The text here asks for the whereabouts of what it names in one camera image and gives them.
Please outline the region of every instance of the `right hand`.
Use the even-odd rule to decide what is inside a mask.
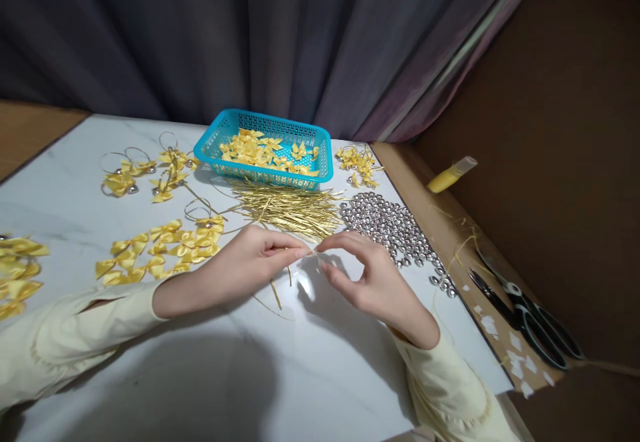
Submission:
[[[365,266],[358,281],[324,261],[320,266],[329,283],[356,309],[402,332],[422,349],[440,340],[438,324],[400,275],[386,248],[353,231],[340,232],[322,241],[318,252],[344,249]]]

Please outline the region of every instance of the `teal basket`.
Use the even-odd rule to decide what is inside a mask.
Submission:
[[[238,162],[227,162],[221,159],[220,144],[228,143],[231,137],[239,133],[239,129],[255,130],[265,134],[265,137],[282,139],[282,149],[275,152],[278,157],[291,157],[293,144],[305,144],[310,151],[318,147],[318,156],[314,161],[312,155],[307,154],[296,165],[310,165],[312,171],[320,171],[317,177],[281,172],[274,169],[254,167]],[[303,124],[279,117],[272,117],[256,112],[240,109],[225,109],[218,114],[204,135],[193,148],[193,153],[200,159],[204,170],[212,170],[219,175],[232,177],[247,177],[258,182],[298,187],[313,190],[319,183],[328,182],[333,177],[331,163],[331,136],[329,132],[315,125]]]

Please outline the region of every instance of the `scissors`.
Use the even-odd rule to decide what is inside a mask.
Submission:
[[[469,276],[493,306],[502,314],[510,326],[522,333],[533,350],[550,366],[560,370],[568,370],[566,355],[582,360],[585,358],[578,342],[569,334],[558,320],[547,310],[532,302],[520,287],[502,277],[493,267],[491,260],[476,251],[482,262],[496,276],[502,288],[509,296],[515,312],[502,302],[500,297],[490,288],[478,272],[471,270]]]

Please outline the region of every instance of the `table surface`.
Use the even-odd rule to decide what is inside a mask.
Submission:
[[[140,192],[121,199],[100,191],[98,160],[107,152],[139,147],[152,158],[161,151],[158,136],[176,134],[191,150],[206,127],[94,115],[82,122],[0,187],[0,229],[30,235],[49,246],[42,257],[44,286],[27,300],[27,311],[99,284],[94,264],[109,257],[111,243],[182,219],[193,200],[186,189],[151,204],[151,184],[137,180]],[[333,152],[348,144],[332,141]],[[334,177],[322,188],[358,189],[334,159]],[[218,211],[234,205],[211,186],[212,172],[198,168],[187,179]],[[386,174],[377,192],[402,204]],[[218,188],[229,193],[224,181]],[[229,214],[225,230],[244,222]],[[233,234],[224,235],[223,245]],[[362,266],[333,251],[348,275]],[[146,262],[143,253],[141,259]],[[108,363],[82,376],[70,388],[23,412],[19,441],[72,440],[345,440],[380,441],[415,423],[404,364],[386,328],[348,305],[306,257],[275,280],[283,310],[271,288],[254,299],[168,322],[125,345]],[[449,299],[428,282],[430,264],[402,269],[426,307],[446,326],[460,354],[494,393],[512,388],[459,299]],[[147,274],[143,280],[152,280]]]

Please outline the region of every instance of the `yellow long-sleeve shirt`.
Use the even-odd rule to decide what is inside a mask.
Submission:
[[[160,284],[97,287],[0,324],[0,417],[12,405],[57,392],[118,344],[164,322],[151,305]],[[112,302],[83,311],[96,300]],[[393,338],[421,424],[447,441],[517,440],[496,398],[444,337],[429,351],[400,334]]]

